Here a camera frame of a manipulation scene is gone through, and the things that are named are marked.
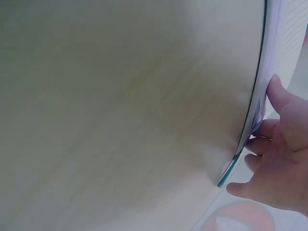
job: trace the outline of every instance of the white surface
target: white surface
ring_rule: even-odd
[[[186,231],[240,137],[264,1],[0,5],[0,223]]]

